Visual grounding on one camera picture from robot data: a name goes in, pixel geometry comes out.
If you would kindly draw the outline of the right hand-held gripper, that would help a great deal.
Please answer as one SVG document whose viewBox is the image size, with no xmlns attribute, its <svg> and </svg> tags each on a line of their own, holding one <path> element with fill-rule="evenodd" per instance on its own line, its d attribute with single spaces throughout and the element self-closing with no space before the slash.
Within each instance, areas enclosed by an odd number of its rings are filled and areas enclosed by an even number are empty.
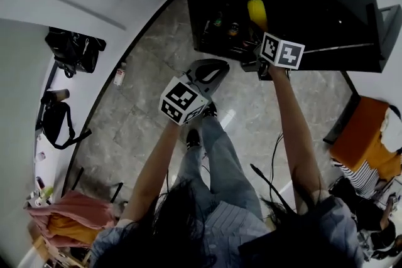
<svg viewBox="0 0 402 268">
<path fill-rule="evenodd" d="M 269 67 L 276 66 L 285 70 L 297 70 L 302 60 L 305 45 L 283 40 L 264 32 L 260 44 L 254 49 L 256 58 L 241 63 L 245 72 L 256 72 L 260 81 L 272 81 Z"/>
</svg>

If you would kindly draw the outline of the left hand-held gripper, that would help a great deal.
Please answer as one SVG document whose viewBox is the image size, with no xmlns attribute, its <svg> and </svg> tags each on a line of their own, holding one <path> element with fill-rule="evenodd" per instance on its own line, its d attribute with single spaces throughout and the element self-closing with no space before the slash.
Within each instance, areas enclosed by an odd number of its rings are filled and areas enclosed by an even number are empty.
<svg viewBox="0 0 402 268">
<path fill-rule="evenodd" d="M 170 80 L 161 94 L 159 111 L 179 126 L 188 123 L 208 106 L 229 70 L 225 60 L 194 61 L 186 73 Z"/>
</svg>

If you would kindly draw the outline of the black cabinet fridge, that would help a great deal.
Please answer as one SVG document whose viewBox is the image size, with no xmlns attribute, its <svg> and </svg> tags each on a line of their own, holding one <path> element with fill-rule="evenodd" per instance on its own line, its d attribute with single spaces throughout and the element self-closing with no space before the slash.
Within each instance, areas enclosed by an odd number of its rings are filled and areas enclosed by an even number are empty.
<svg viewBox="0 0 402 268">
<path fill-rule="evenodd" d="M 253 61 L 263 38 L 250 20 L 249 0 L 188 0 L 195 49 L 243 63 Z M 383 71 L 402 28 L 402 7 L 379 8 L 377 0 L 262 0 L 268 32 L 305 45 L 301 70 Z M 224 14 L 222 26 L 211 19 Z M 240 24 L 236 37 L 227 30 Z M 252 43 L 249 48 L 242 41 Z"/>
</svg>

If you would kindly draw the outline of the person's right forearm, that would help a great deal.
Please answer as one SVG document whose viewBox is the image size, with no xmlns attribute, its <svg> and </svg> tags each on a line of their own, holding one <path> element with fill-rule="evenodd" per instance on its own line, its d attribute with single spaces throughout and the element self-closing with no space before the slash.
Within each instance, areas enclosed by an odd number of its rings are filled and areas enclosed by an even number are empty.
<svg viewBox="0 0 402 268">
<path fill-rule="evenodd" d="M 307 203 L 314 201 L 314 196 L 327 188 L 318 168 L 308 124 L 285 69 L 271 65 L 268 72 L 273 79 L 280 110 L 296 211 L 302 214 L 307 210 Z"/>
</svg>

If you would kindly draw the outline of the person's left forearm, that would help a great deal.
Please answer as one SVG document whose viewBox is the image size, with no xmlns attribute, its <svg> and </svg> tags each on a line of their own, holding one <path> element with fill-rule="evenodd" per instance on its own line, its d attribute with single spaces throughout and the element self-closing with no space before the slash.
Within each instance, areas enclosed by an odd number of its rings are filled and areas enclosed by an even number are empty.
<svg viewBox="0 0 402 268">
<path fill-rule="evenodd" d="M 180 126 L 168 121 L 136 180 L 122 220 L 142 219 L 160 195 L 179 135 Z"/>
</svg>

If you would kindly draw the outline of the person's right black shoe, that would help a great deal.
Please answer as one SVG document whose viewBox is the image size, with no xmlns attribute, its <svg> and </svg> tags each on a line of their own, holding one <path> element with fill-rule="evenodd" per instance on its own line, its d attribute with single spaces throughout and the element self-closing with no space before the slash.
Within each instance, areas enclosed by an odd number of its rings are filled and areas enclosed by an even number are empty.
<svg viewBox="0 0 402 268">
<path fill-rule="evenodd" d="M 217 117 L 217 108 L 213 102 L 211 102 L 202 112 L 202 117 Z"/>
</svg>

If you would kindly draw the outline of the person's black shoe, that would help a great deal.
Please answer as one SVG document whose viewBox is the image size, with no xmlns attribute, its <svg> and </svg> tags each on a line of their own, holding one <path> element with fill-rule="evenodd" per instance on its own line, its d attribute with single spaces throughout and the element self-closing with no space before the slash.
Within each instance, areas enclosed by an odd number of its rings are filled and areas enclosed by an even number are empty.
<svg viewBox="0 0 402 268">
<path fill-rule="evenodd" d="M 217 117 L 217 108 L 213 102 L 211 102 L 202 112 L 202 117 Z"/>
<path fill-rule="evenodd" d="M 186 138 L 186 147 L 190 149 L 191 147 L 200 146 L 200 136 L 198 130 L 190 129 Z"/>
</svg>

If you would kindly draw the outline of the person's left black shoe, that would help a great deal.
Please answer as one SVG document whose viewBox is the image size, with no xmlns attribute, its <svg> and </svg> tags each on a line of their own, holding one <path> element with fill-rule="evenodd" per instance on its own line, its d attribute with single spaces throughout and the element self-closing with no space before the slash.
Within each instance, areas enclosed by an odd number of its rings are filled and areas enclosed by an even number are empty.
<svg viewBox="0 0 402 268">
<path fill-rule="evenodd" d="M 200 136 L 198 130 L 190 129 L 186 138 L 186 147 L 190 149 L 191 147 L 200 146 Z"/>
</svg>

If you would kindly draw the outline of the white bottle with red label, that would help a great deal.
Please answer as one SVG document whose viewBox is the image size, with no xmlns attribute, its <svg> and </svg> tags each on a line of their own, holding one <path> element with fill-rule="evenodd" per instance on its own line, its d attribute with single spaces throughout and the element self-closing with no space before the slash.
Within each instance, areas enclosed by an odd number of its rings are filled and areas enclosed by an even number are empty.
<svg viewBox="0 0 402 268">
<path fill-rule="evenodd" d="M 125 74 L 126 74 L 126 62 L 121 62 L 120 66 L 116 70 L 116 74 L 113 81 L 114 85 L 120 87 L 123 83 Z"/>
</svg>

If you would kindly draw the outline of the person's light blue jeans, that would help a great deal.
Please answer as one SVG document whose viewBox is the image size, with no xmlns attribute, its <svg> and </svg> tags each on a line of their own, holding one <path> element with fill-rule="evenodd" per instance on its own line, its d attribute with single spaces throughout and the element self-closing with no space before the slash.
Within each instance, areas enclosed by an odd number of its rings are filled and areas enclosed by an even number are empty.
<svg viewBox="0 0 402 268">
<path fill-rule="evenodd" d="M 263 218 L 255 189 L 246 178 L 234 146 L 213 116 L 201 121 L 202 146 L 193 146 L 185 153 L 175 184 L 190 183 L 190 194 L 195 199 L 195 213 L 205 220 L 222 201 L 244 208 L 260 220 Z M 201 153 L 205 149 L 209 159 L 210 186 L 200 174 Z"/>
</svg>

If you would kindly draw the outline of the orange sofa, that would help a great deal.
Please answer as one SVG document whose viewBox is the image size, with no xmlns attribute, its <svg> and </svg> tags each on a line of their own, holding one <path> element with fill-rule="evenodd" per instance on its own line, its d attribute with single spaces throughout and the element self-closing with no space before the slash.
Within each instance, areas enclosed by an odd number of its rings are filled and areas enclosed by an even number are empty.
<svg viewBox="0 0 402 268">
<path fill-rule="evenodd" d="M 389 104 L 361 97 L 356 110 L 329 150 L 331 158 L 356 172 L 363 163 L 389 181 L 401 174 L 401 156 L 381 142 L 381 125 Z"/>
</svg>

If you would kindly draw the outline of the white cloth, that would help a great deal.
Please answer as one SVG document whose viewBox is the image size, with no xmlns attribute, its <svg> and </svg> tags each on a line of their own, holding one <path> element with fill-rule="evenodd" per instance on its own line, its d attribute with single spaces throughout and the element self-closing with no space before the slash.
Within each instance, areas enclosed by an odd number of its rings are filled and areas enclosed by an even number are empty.
<svg viewBox="0 0 402 268">
<path fill-rule="evenodd" d="M 380 127 L 381 143 L 391 153 L 402 148 L 402 114 L 390 105 Z"/>
</svg>

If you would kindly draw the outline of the black backpack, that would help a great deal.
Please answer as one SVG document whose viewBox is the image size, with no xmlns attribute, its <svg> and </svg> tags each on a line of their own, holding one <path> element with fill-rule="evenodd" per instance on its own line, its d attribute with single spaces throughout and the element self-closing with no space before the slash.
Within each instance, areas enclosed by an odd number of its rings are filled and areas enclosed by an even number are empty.
<svg viewBox="0 0 402 268">
<path fill-rule="evenodd" d="M 99 52 L 107 45 L 103 39 L 54 27 L 49 27 L 45 42 L 67 78 L 72 78 L 77 72 L 93 73 Z"/>
</svg>

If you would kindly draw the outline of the black-and-white striped cloth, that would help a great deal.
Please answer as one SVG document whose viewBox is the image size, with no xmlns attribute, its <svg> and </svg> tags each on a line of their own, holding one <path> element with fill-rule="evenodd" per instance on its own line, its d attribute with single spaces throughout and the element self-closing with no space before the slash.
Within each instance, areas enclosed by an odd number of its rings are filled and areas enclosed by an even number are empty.
<svg viewBox="0 0 402 268">
<path fill-rule="evenodd" d="M 380 180 L 379 173 L 377 169 L 371 169 L 367 161 L 364 161 L 356 171 L 352 171 L 334 159 L 331 163 L 333 167 L 341 170 L 342 175 L 350 181 L 359 196 L 369 199 L 374 195 Z"/>
</svg>

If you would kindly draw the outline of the black chair leg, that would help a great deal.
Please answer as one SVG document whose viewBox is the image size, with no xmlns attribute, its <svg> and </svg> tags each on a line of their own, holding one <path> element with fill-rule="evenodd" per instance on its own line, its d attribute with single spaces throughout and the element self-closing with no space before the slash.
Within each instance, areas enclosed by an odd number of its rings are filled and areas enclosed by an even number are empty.
<svg viewBox="0 0 402 268">
<path fill-rule="evenodd" d="M 78 185 L 83 173 L 84 173 L 84 168 L 81 167 L 79 172 L 78 172 L 78 175 L 77 175 L 77 177 L 76 177 L 76 179 L 75 179 L 75 181 L 74 181 L 74 183 L 73 183 L 73 185 L 71 187 L 72 191 L 76 189 L 76 187 L 77 187 L 77 185 Z"/>
<path fill-rule="evenodd" d="M 124 185 L 123 182 L 120 182 L 120 183 L 118 183 L 118 184 L 116 185 L 116 190 L 115 190 L 115 192 L 114 192 L 114 194 L 113 194 L 113 196 L 112 196 L 112 198 L 111 198 L 111 200 L 110 200 L 111 203 L 114 203 L 114 202 L 115 202 L 115 200 L 116 200 L 116 198 L 118 197 L 118 195 L 119 195 L 119 193 L 120 193 L 120 190 L 121 190 L 121 188 L 123 187 L 123 185 Z"/>
</svg>

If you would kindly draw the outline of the black tumbler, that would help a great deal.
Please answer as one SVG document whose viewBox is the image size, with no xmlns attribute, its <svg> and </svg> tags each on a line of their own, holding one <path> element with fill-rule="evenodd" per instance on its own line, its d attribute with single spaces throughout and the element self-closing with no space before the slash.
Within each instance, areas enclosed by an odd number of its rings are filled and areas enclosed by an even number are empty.
<svg viewBox="0 0 402 268">
<path fill-rule="evenodd" d="M 43 94 L 40 102 L 44 105 L 53 105 L 61 102 L 70 97 L 70 92 L 68 89 L 61 90 L 47 90 Z"/>
</svg>

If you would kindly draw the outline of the person's striped blue shirt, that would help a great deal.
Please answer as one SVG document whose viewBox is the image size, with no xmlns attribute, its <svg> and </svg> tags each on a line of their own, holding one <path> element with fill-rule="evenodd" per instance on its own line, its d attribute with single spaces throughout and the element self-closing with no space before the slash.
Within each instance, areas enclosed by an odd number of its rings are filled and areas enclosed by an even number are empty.
<svg viewBox="0 0 402 268">
<path fill-rule="evenodd" d="M 135 218 L 127 214 L 92 245 L 90 268 L 243 268 L 267 264 L 270 252 L 302 264 L 361 268 L 364 254 L 348 206 L 326 190 L 303 191 L 295 212 L 278 205 L 269 229 L 259 202 L 238 206 L 208 198 L 199 205 L 187 185 Z"/>
</svg>

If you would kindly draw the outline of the black sling bag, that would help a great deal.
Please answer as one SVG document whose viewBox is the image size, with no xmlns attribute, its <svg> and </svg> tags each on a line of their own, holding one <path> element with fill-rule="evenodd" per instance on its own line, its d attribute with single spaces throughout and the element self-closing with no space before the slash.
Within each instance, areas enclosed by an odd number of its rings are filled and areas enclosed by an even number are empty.
<svg viewBox="0 0 402 268">
<path fill-rule="evenodd" d="M 68 139 L 60 145 L 57 144 L 57 139 L 62 130 L 64 119 L 67 119 Z M 80 136 L 75 136 L 76 133 L 72 124 L 70 106 L 65 102 L 57 102 L 56 104 L 46 108 L 41 120 L 41 128 L 50 144 L 55 149 L 59 150 L 64 150 L 69 146 L 79 143 L 92 134 L 92 131 L 89 129 Z"/>
</svg>

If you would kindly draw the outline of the white ledge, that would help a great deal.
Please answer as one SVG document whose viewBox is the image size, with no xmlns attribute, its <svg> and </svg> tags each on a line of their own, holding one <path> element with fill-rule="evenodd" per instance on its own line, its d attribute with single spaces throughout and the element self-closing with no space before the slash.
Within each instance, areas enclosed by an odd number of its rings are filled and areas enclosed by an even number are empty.
<svg viewBox="0 0 402 268">
<path fill-rule="evenodd" d="M 64 71 L 56 66 L 54 60 L 51 60 L 45 73 L 40 97 L 46 90 L 68 89 L 70 97 L 66 103 L 70 106 L 76 136 L 80 136 L 88 131 L 90 118 L 103 91 L 114 76 L 118 65 L 129 52 L 129 47 L 121 47 L 118 43 L 109 42 L 106 49 L 99 54 L 93 73 L 77 72 L 72 78 L 67 78 Z M 35 127 L 33 144 L 33 176 L 40 177 L 45 186 L 53 187 L 51 200 L 55 201 L 65 193 L 67 179 L 79 144 L 76 143 L 64 150 L 55 149 L 44 136 L 39 124 Z M 35 154 L 39 151 L 46 154 L 46 159 L 36 163 Z"/>
</svg>

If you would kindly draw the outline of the pink cloth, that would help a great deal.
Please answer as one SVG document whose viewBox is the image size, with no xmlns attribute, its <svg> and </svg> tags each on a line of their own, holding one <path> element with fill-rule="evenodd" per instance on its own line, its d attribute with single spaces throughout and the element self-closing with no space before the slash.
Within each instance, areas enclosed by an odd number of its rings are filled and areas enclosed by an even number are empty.
<svg viewBox="0 0 402 268">
<path fill-rule="evenodd" d="M 52 214 L 69 217 L 89 228 L 103 228 L 103 231 L 107 228 L 114 227 L 117 223 L 114 215 L 114 208 L 111 203 L 91 198 L 77 191 L 69 191 L 54 204 L 39 208 L 27 206 L 26 210 L 32 217 L 42 236 L 51 245 L 58 248 L 89 248 L 92 245 L 75 245 L 72 242 L 63 241 L 62 238 L 54 237 L 47 228 L 49 217 Z"/>
</svg>

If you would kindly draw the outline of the yellow-green bottle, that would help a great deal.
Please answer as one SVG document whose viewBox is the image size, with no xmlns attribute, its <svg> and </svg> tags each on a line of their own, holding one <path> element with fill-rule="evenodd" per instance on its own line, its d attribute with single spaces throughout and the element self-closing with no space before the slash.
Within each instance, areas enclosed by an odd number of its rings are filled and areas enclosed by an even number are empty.
<svg viewBox="0 0 402 268">
<path fill-rule="evenodd" d="M 42 202 L 46 202 L 53 194 L 53 187 L 52 186 L 45 186 L 39 191 L 38 199 Z"/>
</svg>

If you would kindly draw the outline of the orange cushion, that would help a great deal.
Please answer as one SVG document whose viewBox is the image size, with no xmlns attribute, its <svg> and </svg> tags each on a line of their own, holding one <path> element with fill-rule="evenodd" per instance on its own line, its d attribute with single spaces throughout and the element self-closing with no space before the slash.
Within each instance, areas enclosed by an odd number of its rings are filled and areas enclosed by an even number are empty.
<svg viewBox="0 0 402 268">
<path fill-rule="evenodd" d="M 97 235 L 103 231 L 86 227 L 85 225 L 63 215 L 52 214 L 49 217 L 47 228 L 54 237 L 62 238 L 77 245 L 90 246 L 93 244 Z"/>
</svg>

